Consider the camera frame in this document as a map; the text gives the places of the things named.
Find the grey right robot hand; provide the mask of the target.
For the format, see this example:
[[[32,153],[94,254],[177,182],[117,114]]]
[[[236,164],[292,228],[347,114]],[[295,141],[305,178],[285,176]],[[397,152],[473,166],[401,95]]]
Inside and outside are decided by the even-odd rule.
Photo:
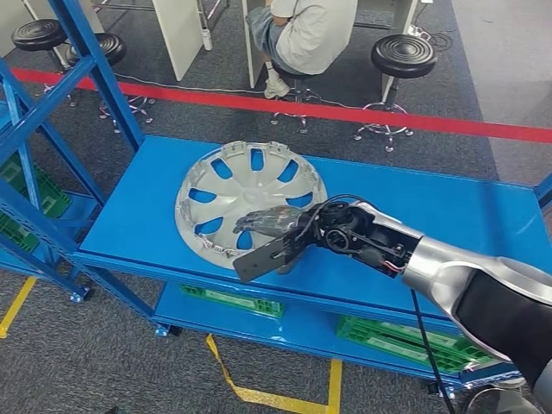
[[[239,218],[233,232],[255,232],[270,237],[280,237],[285,233],[304,228],[310,218],[308,211],[290,205],[281,205],[266,210],[252,211]]]

